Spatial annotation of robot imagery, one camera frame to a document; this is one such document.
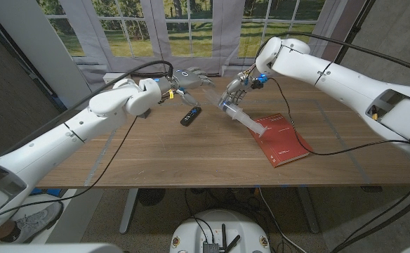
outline red book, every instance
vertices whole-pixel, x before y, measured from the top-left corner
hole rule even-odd
[[[269,159],[273,167],[305,157],[309,152],[297,141],[294,128],[281,114],[270,115],[255,120],[263,127],[267,127],[264,134],[259,137],[249,129],[255,141]],[[300,142],[309,150],[310,145],[298,134]]]

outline window pane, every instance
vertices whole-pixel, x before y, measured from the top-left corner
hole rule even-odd
[[[213,50],[213,23],[192,22],[192,57],[211,57]]]
[[[118,7],[114,0],[92,0],[92,2],[99,17],[119,17]]]
[[[132,56],[120,20],[101,20],[113,56]]]
[[[241,58],[255,57],[256,51],[261,44],[264,23],[243,22],[241,25],[241,37],[239,39],[238,56]]]
[[[242,18],[266,18],[268,4],[265,0],[246,0]]]
[[[137,56],[154,56],[152,44],[150,43],[149,32],[146,22],[126,20],[127,34],[132,44],[132,51]]]
[[[166,18],[188,19],[187,0],[163,0]]]
[[[81,48],[80,42],[67,18],[51,18],[49,22],[71,56],[85,56],[84,50]]]
[[[191,19],[213,19],[213,0],[190,0]]]
[[[144,18],[140,0],[118,0],[118,3],[124,17]]]
[[[172,55],[191,57],[188,23],[169,22],[167,25]]]
[[[279,33],[288,32],[288,30],[288,23],[268,23],[266,33],[264,34],[264,40],[269,39],[272,36],[277,36]]]
[[[270,4],[269,19],[292,20],[296,3],[296,0],[272,0],[272,3]]]
[[[312,32],[315,29],[316,24],[294,24],[291,32]],[[289,38],[300,39],[301,41],[308,43],[310,38],[303,35],[290,35]]]
[[[317,20],[325,0],[300,0],[295,20]]]
[[[37,0],[44,15],[64,15],[65,11],[58,0]]]

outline tv remote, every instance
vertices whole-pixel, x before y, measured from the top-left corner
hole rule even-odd
[[[200,107],[193,107],[189,113],[186,114],[186,116],[183,117],[183,119],[180,121],[180,124],[183,126],[187,127],[191,124],[191,122],[199,115],[199,113],[202,111]]]

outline shoe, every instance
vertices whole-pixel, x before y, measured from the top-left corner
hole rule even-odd
[[[63,213],[63,203],[54,202],[47,208],[31,216],[16,221],[21,234],[12,243],[29,243],[44,229],[51,228]]]

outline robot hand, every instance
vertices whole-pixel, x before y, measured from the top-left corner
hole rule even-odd
[[[267,77],[264,74],[260,75],[258,78],[252,77],[250,75],[252,67],[238,73],[237,77],[227,85],[227,89],[224,91],[219,104],[223,102],[231,102],[238,105],[247,92],[263,88],[264,83],[267,81]]]
[[[186,70],[176,70],[171,80],[165,77],[156,79],[155,81],[161,84],[160,87],[170,86],[170,89],[161,89],[163,96],[160,102],[163,103],[167,98],[172,98],[170,93],[176,93],[180,95],[184,104],[200,106],[199,102],[186,89],[195,89],[203,85],[214,87],[214,83],[205,74],[198,67],[190,67]]]
[[[177,84],[177,89],[195,89],[202,85],[215,87],[214,83],[205,74],[198,67],[177,70],[173,73],[173,82]]]

